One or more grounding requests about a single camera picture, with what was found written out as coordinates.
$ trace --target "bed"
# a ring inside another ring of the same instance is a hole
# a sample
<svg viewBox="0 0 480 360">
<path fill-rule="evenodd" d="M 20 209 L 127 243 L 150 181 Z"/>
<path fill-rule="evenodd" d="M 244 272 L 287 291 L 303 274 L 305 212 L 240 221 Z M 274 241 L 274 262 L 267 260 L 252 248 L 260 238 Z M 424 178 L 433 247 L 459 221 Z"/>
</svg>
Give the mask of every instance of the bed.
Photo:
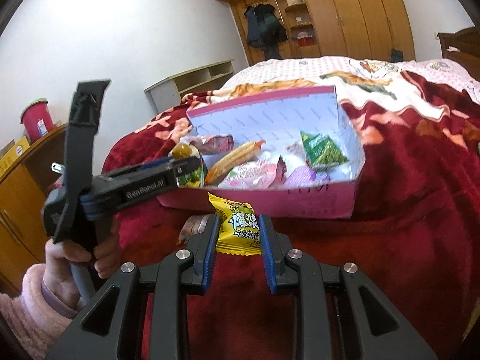
<svg viewBox="0 0 480 360">
<path fill-rule="evenodd" d="M 366 154 L 352 218 L 273 218 L 274 226 L 319 261 L 358 263 L 447 359 L 480 296 L 474 253 L 480 247 L 480 82 L 459 63 L 345 57 L 261 62 L 219 91 L 185 96 L 122 138 L 103 170 L 167 155 L 189 132 L 186 111 L 193 107 L 323 84 L 337 88 Z M 194 214 L 156 199 L 123 211 L 124 259 L 140 266 L 161 261 L 176 250 Z M 291 299 L 269 294 L 261 256 L 217 255 L 209 293 L 189 298 L 188 312 L 192 359 L 291 358 Z"/>
<path fill-rule="evenodd" d="M 463 66 L 469 74 L 480 81 L 480 32 L 465 28 L 457 33 L 439 33 L 442 55 Z"/>
</svg>

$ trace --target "wooden headboard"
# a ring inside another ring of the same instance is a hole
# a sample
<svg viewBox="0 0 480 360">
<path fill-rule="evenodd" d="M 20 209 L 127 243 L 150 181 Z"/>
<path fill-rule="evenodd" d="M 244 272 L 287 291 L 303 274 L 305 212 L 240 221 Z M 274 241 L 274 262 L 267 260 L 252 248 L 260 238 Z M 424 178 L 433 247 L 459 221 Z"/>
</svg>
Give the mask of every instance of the wooden headboard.
<svg viewBox="0 0 480 360">
<path fill-rule="evenodd" d="M 480 81 L 480 32 L 475 28 L 465 28 L 455 34 L 439 33 L 443 58 L 451 59 L 463 66 L 470 75 Z M 460 50 L 448 51 L 452 46 Z"/>
</svg>

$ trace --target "pink pajamas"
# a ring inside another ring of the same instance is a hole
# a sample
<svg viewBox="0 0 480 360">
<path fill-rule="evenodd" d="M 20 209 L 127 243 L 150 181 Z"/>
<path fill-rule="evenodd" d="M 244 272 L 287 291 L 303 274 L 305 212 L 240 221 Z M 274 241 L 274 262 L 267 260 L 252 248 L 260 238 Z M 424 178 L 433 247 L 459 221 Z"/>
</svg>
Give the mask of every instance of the pink pajamas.
<svg viewBox="0 0 480 360">
<path fill-rule="evenodd" d="M 19 297 L 12 299 L 0 294 L 0 312 L 34 360 L 44 359 L 71 322 L 45 301 L 42 295 L 44 271 L 44 264 L 33 265 L 28 269 L 23 277 L 23 289 Z"/>
</svg>

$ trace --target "yellow candy wrapper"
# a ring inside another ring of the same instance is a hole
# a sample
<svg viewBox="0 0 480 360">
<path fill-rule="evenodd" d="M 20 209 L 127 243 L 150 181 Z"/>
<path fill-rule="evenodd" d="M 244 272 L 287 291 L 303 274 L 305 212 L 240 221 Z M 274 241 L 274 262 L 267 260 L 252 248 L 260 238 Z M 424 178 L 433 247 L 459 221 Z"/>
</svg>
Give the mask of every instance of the yellow candy wrapper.
<svg viewBox="0 0 480 360">
<path fill-rule="evenodd" d="M 240 256 L 261 254 L 260 229 L 251 205 L 232 202 L 211 193 L 208 198 L 221 221 L 217 252 Z"/>
</svg>

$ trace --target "child's hand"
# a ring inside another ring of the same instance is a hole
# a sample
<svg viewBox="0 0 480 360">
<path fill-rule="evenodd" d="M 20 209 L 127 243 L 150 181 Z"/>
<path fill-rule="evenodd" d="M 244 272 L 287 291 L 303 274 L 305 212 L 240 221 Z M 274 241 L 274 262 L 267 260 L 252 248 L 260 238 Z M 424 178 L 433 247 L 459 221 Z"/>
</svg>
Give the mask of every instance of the child's hand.
<svg viewBox="0 0 480 360">
<path fill-rule="evenodd" d="M 117 234 L 119 224 L 113 220 L 111 235 L 94 249 L 95 269 L 102 279 L 109 278 L 120 267 L 120 254 Z M 43 281 L 46 287 L 66 306 L 75 308 L 80 293 L 71 275 L 70 263 L 87 263 L 92 255 L 73 241 L 66 240 L 53 244 L 50 239 L 45 245 L 46 268 Z"/>
</svg>

